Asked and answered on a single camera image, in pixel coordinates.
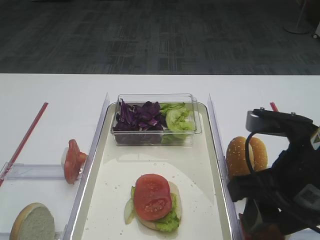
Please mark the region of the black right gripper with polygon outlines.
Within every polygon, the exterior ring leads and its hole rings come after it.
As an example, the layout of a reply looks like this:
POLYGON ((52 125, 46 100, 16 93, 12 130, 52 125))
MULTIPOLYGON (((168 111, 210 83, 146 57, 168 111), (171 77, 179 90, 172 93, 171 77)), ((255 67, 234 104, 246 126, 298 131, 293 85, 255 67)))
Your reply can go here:
POLYGON ((282 235, 320 231, 320 150, 290 144, 271 168, 234 176, 227 185, 233 202, 246 199, 242 230, 246 240, 276 225, 282 235))

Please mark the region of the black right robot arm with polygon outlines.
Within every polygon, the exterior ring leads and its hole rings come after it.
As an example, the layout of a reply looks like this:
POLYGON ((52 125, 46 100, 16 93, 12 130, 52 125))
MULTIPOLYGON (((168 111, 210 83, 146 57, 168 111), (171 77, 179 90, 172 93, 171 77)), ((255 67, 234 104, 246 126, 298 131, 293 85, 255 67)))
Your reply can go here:
POLYGON ((251 240, 282 240, 320 228, 320 129, 308 121, 276 120, 238 136, 226 150, 231 200, 245 200, 240 215, 251 240), (282 134, 289 145, 271 167, 256 134, 282 134))

